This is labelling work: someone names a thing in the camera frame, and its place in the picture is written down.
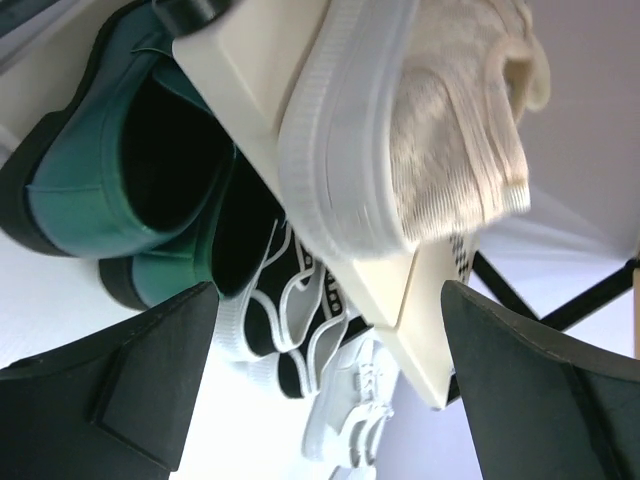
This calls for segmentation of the green loafer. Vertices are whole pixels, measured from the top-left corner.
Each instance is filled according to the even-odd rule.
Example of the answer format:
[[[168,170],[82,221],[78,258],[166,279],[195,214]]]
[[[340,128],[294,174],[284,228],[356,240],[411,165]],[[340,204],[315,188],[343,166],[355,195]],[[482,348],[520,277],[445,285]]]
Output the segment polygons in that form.
[[[145,310],[200,282],[223,297],[248,286],[283,221],[279,203],[195,87],[173,62],[155,67],[152,79],[181,106],[213,122],[218,141],[213,189],[199,215],[180,235],[130,257],[99,261],[100,280],[120,304]]]
[[[185,231],[238,155],[151,1],[101,26],[76,91],[1,170],[1,227],[45,255],[134,255]]]

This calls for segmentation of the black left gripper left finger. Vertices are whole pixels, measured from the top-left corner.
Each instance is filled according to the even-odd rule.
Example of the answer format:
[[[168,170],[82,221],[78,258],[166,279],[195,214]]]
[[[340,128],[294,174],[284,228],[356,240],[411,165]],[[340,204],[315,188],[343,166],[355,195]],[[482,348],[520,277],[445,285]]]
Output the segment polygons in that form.
[[[183,456],[219,296],[199,283],[1,371],[4,479],[167,479]]]

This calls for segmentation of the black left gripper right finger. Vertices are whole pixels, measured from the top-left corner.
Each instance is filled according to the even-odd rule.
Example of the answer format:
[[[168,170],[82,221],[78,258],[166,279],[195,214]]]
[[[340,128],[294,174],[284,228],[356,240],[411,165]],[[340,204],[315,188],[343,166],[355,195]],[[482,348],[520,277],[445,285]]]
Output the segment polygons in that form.
[[[456,281],[444,327],[486,479],[636,479],[639,363]]]

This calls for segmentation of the white grey sneaker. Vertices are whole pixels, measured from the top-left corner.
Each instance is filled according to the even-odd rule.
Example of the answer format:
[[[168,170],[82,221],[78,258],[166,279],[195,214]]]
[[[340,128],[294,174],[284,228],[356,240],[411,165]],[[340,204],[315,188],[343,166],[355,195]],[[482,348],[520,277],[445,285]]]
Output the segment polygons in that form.
[[[373,337],[340,348],[323,374],[302,440],[303,456],[334,466],[334,479],[375,479],[398,376],[392,355]]]

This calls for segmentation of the beige lace sneaker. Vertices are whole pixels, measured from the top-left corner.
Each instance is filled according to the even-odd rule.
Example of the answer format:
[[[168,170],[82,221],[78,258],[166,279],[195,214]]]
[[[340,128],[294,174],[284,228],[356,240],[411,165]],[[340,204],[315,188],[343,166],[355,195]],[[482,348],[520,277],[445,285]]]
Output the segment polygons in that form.
[[[333,1],[280,129],[280,189],[324,260],[377,259],[530,207],[518,132],[550,97],[523,1]]]

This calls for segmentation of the black white sneaker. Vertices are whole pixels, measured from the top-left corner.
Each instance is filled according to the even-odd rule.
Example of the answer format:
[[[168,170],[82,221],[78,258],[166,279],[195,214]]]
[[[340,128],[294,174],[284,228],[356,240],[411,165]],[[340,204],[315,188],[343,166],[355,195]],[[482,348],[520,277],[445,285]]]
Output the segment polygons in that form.
[[[287,223],[275,225],[257,272],[219,303],[213,345],[231,362],[256,362],[302,345],[325,292],[327,269]]]
[[[299,347],[272,353],[254,363],[241,363],[240,371],[270,395],[301,399],[317,395],[322,375],[339,348],[370,329],[361,316],[326,319],[316,313]]]

